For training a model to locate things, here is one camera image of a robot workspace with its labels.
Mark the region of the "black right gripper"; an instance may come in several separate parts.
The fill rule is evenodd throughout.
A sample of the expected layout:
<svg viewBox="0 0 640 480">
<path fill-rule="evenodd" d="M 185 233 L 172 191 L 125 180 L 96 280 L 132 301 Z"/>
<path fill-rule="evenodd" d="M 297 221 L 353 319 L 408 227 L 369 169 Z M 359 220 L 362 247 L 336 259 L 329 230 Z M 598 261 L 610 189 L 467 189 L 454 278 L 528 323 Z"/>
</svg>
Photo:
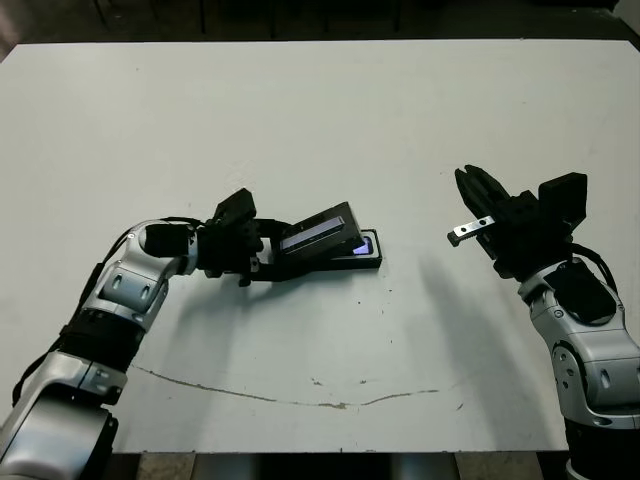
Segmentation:
<svg viewBox="0 0 640 480">
<path fill-rule="evenodd" d="M 498 275 L 517 281 L 569 259 L 568 230 L 543 213 L 532 193 L 511 196 L 488 172 L 472 165 L 456 170 L 454 177 L 464 205 L 476 219 L 447 233 L 452 246 L 476 239 Z"/>
</svg>

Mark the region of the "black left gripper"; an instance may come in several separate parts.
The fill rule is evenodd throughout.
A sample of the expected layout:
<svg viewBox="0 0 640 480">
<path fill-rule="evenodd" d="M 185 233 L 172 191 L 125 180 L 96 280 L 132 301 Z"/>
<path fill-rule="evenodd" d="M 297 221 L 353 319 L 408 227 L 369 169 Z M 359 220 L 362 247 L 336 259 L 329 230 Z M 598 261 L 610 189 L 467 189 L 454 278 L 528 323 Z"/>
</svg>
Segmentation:
<svg viewBox="0 0 640 480">
<path fill-rule="evenodd" d="M 238 285 L 251 281 L 289 281 L 307 275 L 309 268 L 261 264 L 256 272 L 257 254 L 263 250 L 261 238 L 280 239 L 291 224 L 275 219 L 256 219 L 224 225 L 208 221 L 197 230 L 197 268 L 208 278 L 237 274 Z"/>
</svg>

